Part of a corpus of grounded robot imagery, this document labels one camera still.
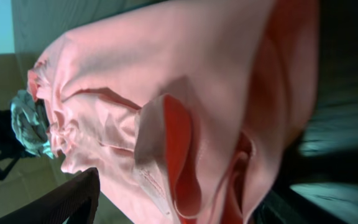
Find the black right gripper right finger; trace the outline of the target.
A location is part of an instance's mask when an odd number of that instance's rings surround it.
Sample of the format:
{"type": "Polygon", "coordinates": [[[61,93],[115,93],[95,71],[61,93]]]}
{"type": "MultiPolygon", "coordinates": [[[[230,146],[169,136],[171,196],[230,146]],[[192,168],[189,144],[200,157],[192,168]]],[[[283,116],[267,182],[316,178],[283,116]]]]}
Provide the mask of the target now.
{"type": "Polygon", "coordinates": [[[253,214],[255,224],[345,224],[289,188],[273,189],[253,214]]]}

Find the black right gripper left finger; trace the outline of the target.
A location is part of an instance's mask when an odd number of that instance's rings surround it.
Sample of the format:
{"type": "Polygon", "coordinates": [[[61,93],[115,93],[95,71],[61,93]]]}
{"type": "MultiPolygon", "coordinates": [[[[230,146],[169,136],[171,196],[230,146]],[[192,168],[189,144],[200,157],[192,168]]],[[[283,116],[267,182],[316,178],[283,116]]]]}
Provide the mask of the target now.
{"type": "Polygon", "coordinates": [[[30,204],[0,218],[0,224],[93,224],[100,194],[92,167],[30,204]]]}

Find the pink t-shirt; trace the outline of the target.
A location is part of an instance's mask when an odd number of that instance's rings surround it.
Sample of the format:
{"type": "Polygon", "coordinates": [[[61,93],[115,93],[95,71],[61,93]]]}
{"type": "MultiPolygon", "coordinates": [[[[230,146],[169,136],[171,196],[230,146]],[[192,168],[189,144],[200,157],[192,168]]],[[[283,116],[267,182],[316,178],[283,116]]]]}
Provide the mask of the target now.
{"type": "Polygon", "coordinates": [[[62,171],[134,223],[251,223],[308,122],[319,2],[165,1],[69,30],[29,70],[62,171]]]}

